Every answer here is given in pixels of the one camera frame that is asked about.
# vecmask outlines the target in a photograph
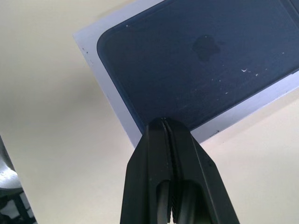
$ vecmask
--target apple logo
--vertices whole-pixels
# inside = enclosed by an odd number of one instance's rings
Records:
[[[202,35],[197,38],[192,50],[195,51],[202,62],[208,62],[212,55],[220,53],[220,48],[211,35]]]

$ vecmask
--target white table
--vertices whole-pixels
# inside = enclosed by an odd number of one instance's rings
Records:
[[[0,1],[0,134],[39,224],[119,223],[133,147],[72,34],[126,3]],[[202,144],[242,224],[299,223],[298,97]]]

